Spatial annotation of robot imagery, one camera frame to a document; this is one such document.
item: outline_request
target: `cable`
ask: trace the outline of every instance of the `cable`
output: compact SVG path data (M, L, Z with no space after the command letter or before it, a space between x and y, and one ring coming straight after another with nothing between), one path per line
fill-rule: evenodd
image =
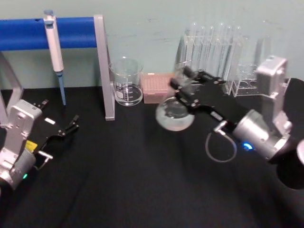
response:
M209 150L209 140L210 140L211 134L212 134L212 132L210 132L210 133L208 134L208 136L207 136L207 138L206 138L206 143L205 143L205 150L206 150L206 154L208 155L208 157L209 157L210 159L212 159L213 161L219 162L219 163L226 163L226 162L232 161L232 160L236 157L237 151L238 151L236 143L235 143L229 136L227 136L226 134L222 134L226 139L228 139L228 140L231 142L234 151L233 151L232 157L229 158L229 159L227 159L227 160L219 160L219 159L216 159L215 157L213 157L213 156L211 155L210 150Z

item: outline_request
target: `blue horizontal bar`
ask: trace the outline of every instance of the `blue horizontal bar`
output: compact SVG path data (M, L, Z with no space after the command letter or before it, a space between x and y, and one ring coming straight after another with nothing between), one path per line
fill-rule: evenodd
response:
M95 48L94 18L57 18L61 48ZM43 19L0 20L0 51L48 49Z

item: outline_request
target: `pink pipette tip box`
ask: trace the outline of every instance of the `pink pipette tip box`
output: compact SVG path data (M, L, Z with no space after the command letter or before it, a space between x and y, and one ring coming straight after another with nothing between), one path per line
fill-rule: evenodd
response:
M147 73L142 76L143 102L158 104L166 96L174 73Z

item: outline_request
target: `pipette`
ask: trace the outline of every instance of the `pipette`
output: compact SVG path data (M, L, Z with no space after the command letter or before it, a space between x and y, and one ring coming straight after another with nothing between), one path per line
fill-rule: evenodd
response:
M66 106L66 95L63 83L63 61L61 55L61 48L59 43L59 36L57 30L56 17L52 10L45 10L44 26L47 34L48 48L51 54L53 69L58 76L62 103Z

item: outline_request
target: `yellow warning label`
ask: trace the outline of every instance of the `yellow warning label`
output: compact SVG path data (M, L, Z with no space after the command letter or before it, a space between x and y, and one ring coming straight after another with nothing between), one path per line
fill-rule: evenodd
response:
M36 149L38 145L30 140L27 140L25 144L25 148L27 148L29 151L33 152L34 149Z

